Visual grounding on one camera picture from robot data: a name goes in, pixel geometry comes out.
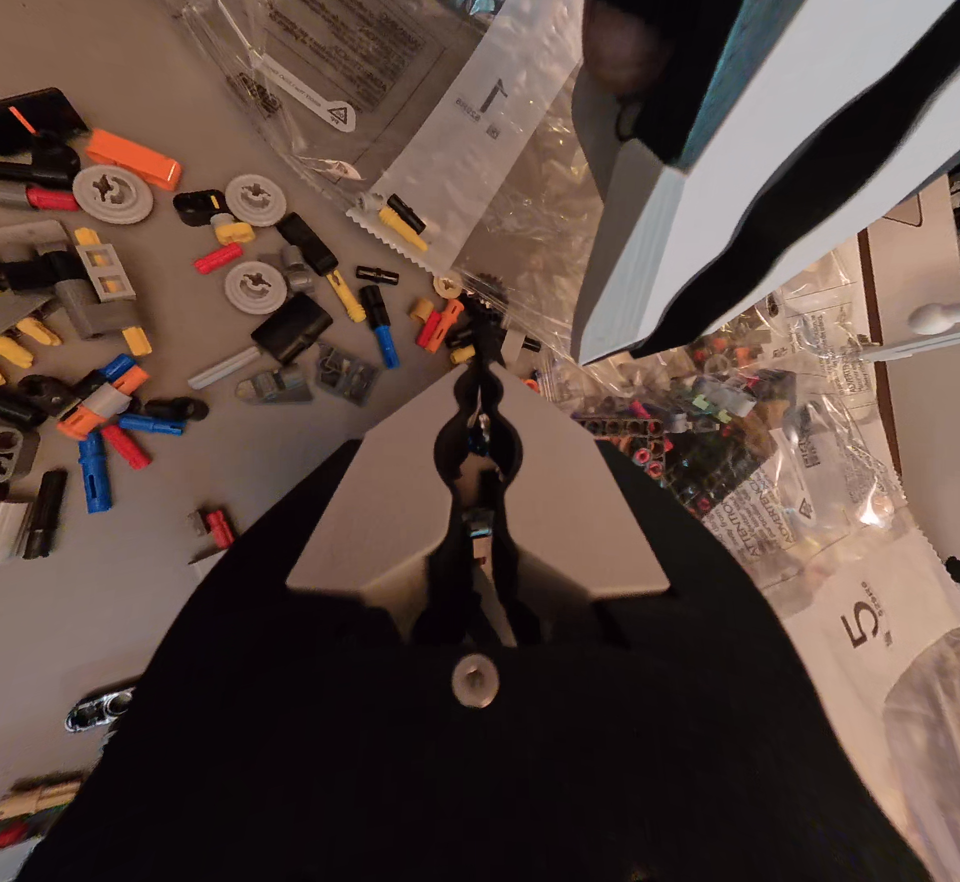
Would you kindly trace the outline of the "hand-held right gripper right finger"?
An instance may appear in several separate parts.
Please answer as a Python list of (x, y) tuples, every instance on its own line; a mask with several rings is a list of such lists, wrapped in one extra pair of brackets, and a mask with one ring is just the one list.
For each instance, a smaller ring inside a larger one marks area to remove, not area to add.
[(593, 606), (670, 587), (594, 438), (500, 365), (484, 366), (484, 613), (508, 646), (558, 625), (592, 632)]

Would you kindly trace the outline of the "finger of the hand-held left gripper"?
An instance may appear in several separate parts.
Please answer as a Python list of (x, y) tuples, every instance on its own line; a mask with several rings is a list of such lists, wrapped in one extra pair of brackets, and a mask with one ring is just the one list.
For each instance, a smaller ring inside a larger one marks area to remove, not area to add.
[(750, 207), (724, 252), (672, 300), (636, 358), (693, 342), (958, 164), (958, 102), (845, 110)]
[(573, 316), (586, 365), (649, 337), (751, 206), (845, 110), (958, 102), (958, 0), (744, 0), (677, 162), (623, 137), (582, 69), (573, 123), (604, 207)]

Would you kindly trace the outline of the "clear plastic parts bag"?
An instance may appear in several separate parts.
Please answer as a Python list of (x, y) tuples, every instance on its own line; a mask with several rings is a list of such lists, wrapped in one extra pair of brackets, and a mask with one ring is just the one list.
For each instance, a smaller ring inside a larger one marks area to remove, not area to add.
[(823, 528), (890, 529), (906, 505), (886, 372), (865, 359), (867, 295), (851, 238), (756, 306), (771, 331), (763, 366), (796, 375), (781, 432)]
[(278, 154), (567, 360), (601, 202), (571, 119), (583, 0), (159, 0)]
[(631, 474), (732, 556), (852, 756), (892, 756), (896, 741), (953, 748), (958, 696), (937, 694), (940, 671), (926, 655), (945, 639), (946, 667), (958, 669), (958, 588), (906, 505), (890, 529), (815, 524), (782, 433), (796, 375), (765, 368), (763, 348), (720, 333), (650, 360), (602, 363), (602, 375), (552, 353), (537, 382), (570, 417), (663, 421), (663, 481), (627, 456)]

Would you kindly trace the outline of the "wooden and white book stand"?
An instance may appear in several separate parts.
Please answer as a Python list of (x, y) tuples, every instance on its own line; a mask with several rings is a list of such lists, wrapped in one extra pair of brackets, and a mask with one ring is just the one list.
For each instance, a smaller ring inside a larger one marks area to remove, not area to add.
[(942, 176), (857, 237), (881, 427), (894, 472), (916, 507), (958, 493), (953, 190)]

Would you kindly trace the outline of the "pile of toy bricks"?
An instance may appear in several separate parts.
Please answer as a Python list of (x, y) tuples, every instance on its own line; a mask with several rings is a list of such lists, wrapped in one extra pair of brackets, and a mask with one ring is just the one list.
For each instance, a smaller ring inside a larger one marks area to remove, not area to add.
[[(89, 220), (112, 227), (138, 225), (155, 206), (153, 187), (173, 193), (182, 174), (180, 164), (111, 132), (90, 130), (56, 88), (2, 100), (2, 155), (30, 155), (30, 160), (2, 159), (2, 208), (22, 207), (51, 213), (82, 212)], [(163, 283), (160, 303), (164, 318), (187, 323), (189, 347), (207, 345), (211, 313), (227, 303), (243, 314), (244, 324), (257, 325), (245, 336), (241, 351), (186, 380), (188, 395), (172, 398), (142, 396), (150, 388), (150, 365), (157, 364), (148, 331), (154, 322), (141, 318), (141, 295), (131, 284), (123, 257), (112, 241), (91, 227), (67, 231), (58, 218), (2, 227), (2, 359), (30, 370), (34, 357), (13, 337), (14, 330), (47, 346), (62, 342), (36, 316), (53, 300), (69, 318), (77, 338), (86, 342), (124, 341), (126, 352), (96, 367), (76, 384), (46, 373), (28, 372), (13, 387), (2, 379), (2, 560), (45, 559), (62, 541), (62, 511), (69, 470), (49, 468), (35, 498), (10, 499), (11, 482), (28, 475), (39, 445), (42, 425), (55, 426), (58, 439), (77, 448), (78, 483), (89, 515), (114, 507), (110, 456), (106, 446), (129, 471), (142, 471), (153, 462), (134, 435), (181, 438), (197, 430), (187, 426), (209, 417), (209, 407), (198, 397), (210, 386), (233, 379), (257, 363), (269, 367), (240, 380), (234, 396), (249, 406), (308, 405), (312, 390), (299, 365), (305, 353), (318, 348), (316, 381), (338, 397), (362, 405), (377, 375), (368, 365), (340, 348), (330, 348), (325, 333), (337, 317), (317, 301), (311, 276), (328, 280), (342, 311), (356, 324), (368, 325), (376, 336), (387, 369), (400, 361), (390, 333), (390, 320), (374, 283), (396, 284), (396, 273), (360, 266), (357, 278), (367, 285), (359, 300), (346, 284), (336, 256), (296, 213), (286, 211), (281, 189), (266, 177), (244, 174), (234, 178), (225, 194), (217, 189), (171, 196), (176, 214), (187, 226), (207, 226), (218, 244), (192, 261), (203, 278), (219, 278), (222, 297), (214, 298), (213, 282), (204, 283), (196, 296), (189, 286), (176, 290)], [(258, 230), (277, 231), (282, 250), (270, 258), (252, 259), (245, 247), (257, 242)], [(236, 407), (241, 401), (230, 403)], [(275, 434), (257, 435), (240, 425), (229, 409), (229, 425), (222, 405), (214, 410), (214, 429), (203, 429), (196, 439), (187, 436), (183, 457), (168, 473), (171, 499), (152, 499), (136, 516), (132, 549), (153, 546), (146, 522), (160, 519), (165, 506), (192, 494), (201, 482), (214, 482), (227, 494), (243, 494), (253, 483), (269, 482), (272, 468), (289, 462)]]

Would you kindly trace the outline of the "black holed frame brick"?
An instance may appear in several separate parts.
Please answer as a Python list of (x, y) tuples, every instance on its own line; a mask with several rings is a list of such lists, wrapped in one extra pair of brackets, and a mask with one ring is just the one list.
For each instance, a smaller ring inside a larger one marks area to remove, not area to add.
[(615, 447), (653, 480), (662, 482), (666, 474), (669, 446), (664, 423), (656, 418), (638, 416), (588, 416), (578, 414), (571, 419), (595, 439)]

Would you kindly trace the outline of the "black toy brick assembly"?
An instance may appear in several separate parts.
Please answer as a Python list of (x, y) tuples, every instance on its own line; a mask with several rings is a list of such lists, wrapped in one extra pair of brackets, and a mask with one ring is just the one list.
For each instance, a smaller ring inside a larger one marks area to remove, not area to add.
[(472, 355), (464, 362), (467, 388), (460, 438), (455, 447), (455, 479), (466, 505), (464, 526), (473, 544), (475, 563), (492, 578), (501, 559), (510, 555), (505, 497), (522, 450), (501, 414), (504, 386), (495, 364), (504, 366), (504, 316), (486, 297), (462, 297), (469, 334), (463, 343)]

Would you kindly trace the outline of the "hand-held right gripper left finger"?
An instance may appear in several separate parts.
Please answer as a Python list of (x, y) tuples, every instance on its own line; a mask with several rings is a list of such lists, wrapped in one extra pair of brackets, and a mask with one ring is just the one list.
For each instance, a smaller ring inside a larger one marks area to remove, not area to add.
[(438, 435), (477, 402), (478, 366), (461, 365), (363, 437), (286, 586), (390, 613), (411, 637), (430, 605), (429, 558), (450, 528), (454, 496), (437, 468)]

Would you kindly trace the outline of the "person's left hand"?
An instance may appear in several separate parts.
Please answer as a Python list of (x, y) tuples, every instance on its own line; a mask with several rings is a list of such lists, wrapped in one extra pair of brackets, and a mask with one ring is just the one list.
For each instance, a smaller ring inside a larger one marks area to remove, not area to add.
[(595, 84), (618, 99), (645, 99), (666, 71), (674, 43), (605, 0), (584, 0), (582, 57)]

